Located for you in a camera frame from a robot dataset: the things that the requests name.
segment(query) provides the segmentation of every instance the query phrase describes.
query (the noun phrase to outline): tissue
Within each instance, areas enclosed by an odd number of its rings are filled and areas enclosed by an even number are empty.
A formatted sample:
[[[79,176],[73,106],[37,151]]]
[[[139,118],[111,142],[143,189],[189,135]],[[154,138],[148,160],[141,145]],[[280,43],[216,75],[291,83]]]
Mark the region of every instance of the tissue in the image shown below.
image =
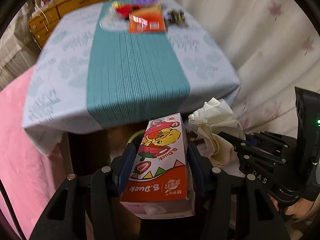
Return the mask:
[[[241,125],[228,104],[212,98],[204,106],[189,115],[193,132],[204,139],[207,150],[202,154],[215,166],[226,166],[231,160],[233,145],[217,134],[225,132],[245,140]]]

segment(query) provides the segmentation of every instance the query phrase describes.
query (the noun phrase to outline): barcode label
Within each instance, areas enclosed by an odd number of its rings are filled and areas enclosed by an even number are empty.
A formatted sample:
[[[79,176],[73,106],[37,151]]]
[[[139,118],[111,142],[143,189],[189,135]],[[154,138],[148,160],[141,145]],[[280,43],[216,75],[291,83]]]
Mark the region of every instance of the barcode label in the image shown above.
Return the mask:
[[[158,30],[159,23],[158,22],[150,22],[150,30]]]

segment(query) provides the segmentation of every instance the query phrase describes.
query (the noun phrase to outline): yellow triangle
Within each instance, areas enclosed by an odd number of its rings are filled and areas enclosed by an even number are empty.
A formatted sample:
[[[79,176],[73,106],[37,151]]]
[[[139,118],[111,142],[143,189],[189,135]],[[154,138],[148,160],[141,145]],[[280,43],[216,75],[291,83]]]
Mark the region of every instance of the yellow triangle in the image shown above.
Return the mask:
[[[131,176],[132,179],[138,179],[138,173],[135,173]]]
[[[151,178],[153,178],[151,171],[149,171],[149,172],[143,177],[143,179],[151,179]]]

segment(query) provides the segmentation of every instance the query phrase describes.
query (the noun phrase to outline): metal screw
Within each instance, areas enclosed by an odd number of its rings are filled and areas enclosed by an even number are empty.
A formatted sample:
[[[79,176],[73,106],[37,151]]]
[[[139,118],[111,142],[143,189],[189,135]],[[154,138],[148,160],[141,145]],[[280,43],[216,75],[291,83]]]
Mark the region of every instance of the metal screw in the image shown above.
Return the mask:
[[[101,171],[103,173],[107,173],[107,172],[111,171],[111,168],[109,166],[104,166],[104,167],[102,167]]]
[[[247,178],[248,178],[249,180],[255,180],[255,179],[256,179],[256,176],[254,176],[253,174],[248,174],[248,175],[247,175]]]
[[[73,179],[75,179],[75,178],[76,178],[76,175],[73,174],[73,173],[70,173],[70,174],[67,176],[67,179],[68,179],[68,180],[73,180]]]
[[[220,172],[221,172],[221,169],[218,168],[218,167],[213,167],[213,168],[212,168],[212,172],[213,172],[213,173],[220,173]]]

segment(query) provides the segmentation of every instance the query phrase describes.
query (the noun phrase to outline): orange package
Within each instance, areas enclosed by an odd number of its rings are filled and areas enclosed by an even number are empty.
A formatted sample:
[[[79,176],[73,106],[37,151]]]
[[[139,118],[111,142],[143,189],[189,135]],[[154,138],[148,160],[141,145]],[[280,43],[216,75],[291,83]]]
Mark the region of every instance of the orange package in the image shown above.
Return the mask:
[[[150,121],[121,196],[122,205],[146,219],[193,216],[195,192],[186,150],[180,114]]]
[[[164,18],[159,3],[132,11],[129,14],[129,33],[165,32]]]

